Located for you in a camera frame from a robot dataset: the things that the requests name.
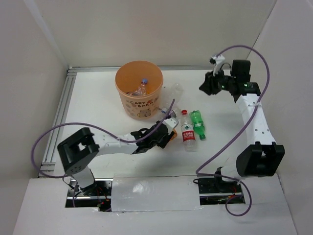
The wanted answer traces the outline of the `orange juice bottle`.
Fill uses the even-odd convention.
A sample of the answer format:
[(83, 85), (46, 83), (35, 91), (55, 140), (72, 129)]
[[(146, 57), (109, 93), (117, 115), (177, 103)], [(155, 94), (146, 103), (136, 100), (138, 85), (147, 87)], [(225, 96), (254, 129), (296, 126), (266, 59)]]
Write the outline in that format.
[(174, 140), (174, 139), (177, 137), (177, 135), (178, 135), (177, 132), (176, 132), (176, 130), (173, 130), (173, 132), (174, 132), (174, 134), (173, 134), (173, 136), (171, 137), (171, 141)]

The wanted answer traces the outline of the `water bottle red label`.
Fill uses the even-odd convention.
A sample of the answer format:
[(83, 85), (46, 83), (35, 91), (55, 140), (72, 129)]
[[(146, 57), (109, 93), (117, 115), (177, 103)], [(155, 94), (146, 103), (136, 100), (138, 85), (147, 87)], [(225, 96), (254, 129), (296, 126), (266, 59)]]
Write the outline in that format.
[(195, 138), (195, 132), (193, 124), (187, 110), (181, 111), (181, 133), (182, 140), (187, 152), (194, 152), (197, 149), (197, 143)]

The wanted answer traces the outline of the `clear bottle black label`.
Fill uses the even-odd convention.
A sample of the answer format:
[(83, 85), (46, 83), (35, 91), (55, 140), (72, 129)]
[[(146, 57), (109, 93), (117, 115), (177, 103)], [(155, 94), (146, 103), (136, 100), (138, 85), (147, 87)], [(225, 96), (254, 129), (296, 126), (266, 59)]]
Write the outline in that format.
[[(161, 110), (161, 112), (162, 112), (163, 114), (166, 114), (166, 113), (168, 112), (168, 108), (166, 108), (166, 107), (163, 107), (163, 108), (161, 108), (160, 110)], [(169, 112), (168, 115), (169, 115), (170, 117), (172, 117), (172, 118), (175, 118), (175, 119), (177, 119), (177, 120), (180, 120), (180, 117), (181, 117), (181, 109), (180, 109), (179, 107), (177, 107), (177, 106), (172, 107), (172, 109), (171, 109), (171, 111)]]

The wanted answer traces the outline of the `clear crushed bottle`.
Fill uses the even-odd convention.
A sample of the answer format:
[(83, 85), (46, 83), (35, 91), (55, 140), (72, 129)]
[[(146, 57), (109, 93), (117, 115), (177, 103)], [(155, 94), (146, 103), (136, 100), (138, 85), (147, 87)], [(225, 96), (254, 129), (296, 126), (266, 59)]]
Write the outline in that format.
[(167, 93), (167, 97), (165, 99), (166, 101), (166, 107), (169, 108), (173, 99), (175, 100), (173, 107), (176, 108), (178, 107), (179, 101), (181, 99), (181, 96), (184, 92), (184, 89), (181, 84), (175, 83), (171, 86), (170, 90)]

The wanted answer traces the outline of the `green soda bottle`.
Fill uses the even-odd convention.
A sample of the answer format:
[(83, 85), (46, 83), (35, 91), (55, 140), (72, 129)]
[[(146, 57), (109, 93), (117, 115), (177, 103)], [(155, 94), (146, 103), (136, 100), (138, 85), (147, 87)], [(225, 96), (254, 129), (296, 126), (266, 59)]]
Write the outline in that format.
[(194, 132), (199, 136), (201, 141), (206, 140), (205, 125), (202, 120), (200, 111), (192, 111), (189, 116), (193, 124)]

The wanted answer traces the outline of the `clear bottle blue cap label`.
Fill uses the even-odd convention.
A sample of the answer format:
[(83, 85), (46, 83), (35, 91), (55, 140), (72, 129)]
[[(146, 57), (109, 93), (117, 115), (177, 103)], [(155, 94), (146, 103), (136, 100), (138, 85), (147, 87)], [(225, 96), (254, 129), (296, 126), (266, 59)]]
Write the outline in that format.
[(144, 96), (147, 94), (147, 84), (148, 84), (148, 80), (147, 79), (142, 79), (140, 85), (138, 86), (137, 90), (136, 90), (136, 94), (138, 96)]

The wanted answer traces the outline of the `blue label white cap bottle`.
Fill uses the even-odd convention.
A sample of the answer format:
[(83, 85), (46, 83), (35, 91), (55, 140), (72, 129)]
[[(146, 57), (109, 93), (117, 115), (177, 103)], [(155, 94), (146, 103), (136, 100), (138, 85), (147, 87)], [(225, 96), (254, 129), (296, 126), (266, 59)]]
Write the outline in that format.
[(131, 91), (131, 92), (127, 92), (127, 95), (138, 96), (138, 93), (136, 91)]

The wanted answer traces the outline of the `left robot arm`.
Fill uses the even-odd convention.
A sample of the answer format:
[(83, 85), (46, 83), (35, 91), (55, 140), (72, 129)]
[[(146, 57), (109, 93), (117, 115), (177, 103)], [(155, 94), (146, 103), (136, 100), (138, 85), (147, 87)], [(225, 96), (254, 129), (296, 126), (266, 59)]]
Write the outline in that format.
[(57, 149), (65, 174), (71, 176), (84, 195), (92, 195), (97, 183), (90, 162), (97, 156), (108, 154), (141, 154), (158, 146), (165, 148), (174, 135), (174, 127), (156, 122), (151, 128), (142, 128), (114, 138), (110, 135), (95, 135), (88, 127), (81, 128), (58, 144)]

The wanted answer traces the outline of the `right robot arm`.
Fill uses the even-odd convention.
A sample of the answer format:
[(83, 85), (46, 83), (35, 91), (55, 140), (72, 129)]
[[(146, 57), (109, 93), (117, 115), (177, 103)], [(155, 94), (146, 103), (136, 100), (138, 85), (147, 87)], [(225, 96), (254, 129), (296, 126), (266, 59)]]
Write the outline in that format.
[(213, 181), (215, 190), (224, 192), (230, 182), (251, 177), (273, 176), (285, 154), (284, 146), (278, 144), (272, 136), (260, 101), (261, 91), (256, 82), (250, 80), (250, 61), (233, 60), (229, 75), (222, 69), (223, 56), (210, 59), (214, 66), (212, 72), (205, 75), (200, 90), (208, 95), (227, 91), (231, 94), (243, 118), (247, 147), (238, 155), (235, 163), (217, 169)]

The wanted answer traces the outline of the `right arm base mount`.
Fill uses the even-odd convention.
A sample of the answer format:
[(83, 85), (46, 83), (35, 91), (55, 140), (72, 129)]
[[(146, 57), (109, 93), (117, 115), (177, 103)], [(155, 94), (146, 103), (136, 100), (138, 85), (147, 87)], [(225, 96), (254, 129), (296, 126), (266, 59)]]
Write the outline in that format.
[(225, 204), (230, 198), (229, 204), (244, 204), (242, 188), (236, 182), (226, 182), (222, 177), (196, 178), (193, 183), (198, 185), (200, 205)]

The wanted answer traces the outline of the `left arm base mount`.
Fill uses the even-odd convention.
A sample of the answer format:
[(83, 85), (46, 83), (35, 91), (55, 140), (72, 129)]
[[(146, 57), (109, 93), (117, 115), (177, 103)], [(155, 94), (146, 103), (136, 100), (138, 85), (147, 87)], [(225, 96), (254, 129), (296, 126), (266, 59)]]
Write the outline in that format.
[(83, 190), (70, 179), (67, 184), (66, 208), (96, 208), (100, 212), (111, 212), (113, 178), (95, 179), (95, 186), (89, 192)]

